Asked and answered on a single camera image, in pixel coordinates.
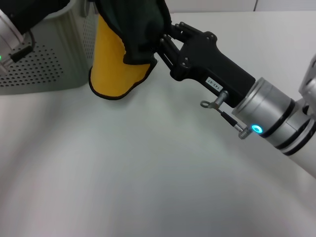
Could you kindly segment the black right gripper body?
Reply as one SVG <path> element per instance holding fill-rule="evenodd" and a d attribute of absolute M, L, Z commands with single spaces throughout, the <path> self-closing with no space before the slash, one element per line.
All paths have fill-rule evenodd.
<path fill-rule="evenodd" d="M 255 78 L 225 56 L 216 42 L 217 37 L 211 32 L 189 37 L 170 74 L 177 81 L 193 79 L 216 96 L 227 91 L 226 103 L 235 108 L 255 84 Z"/>

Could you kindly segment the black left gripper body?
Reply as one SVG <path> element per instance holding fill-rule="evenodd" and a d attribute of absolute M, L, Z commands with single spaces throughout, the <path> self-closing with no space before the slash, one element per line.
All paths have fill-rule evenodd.
<path fill-rule="evenodd" d="M 24 34 L 47 15 L 63 9 L 68 3 L 69 0 L 0 0 L 0 9 L 17 30 Z"/>

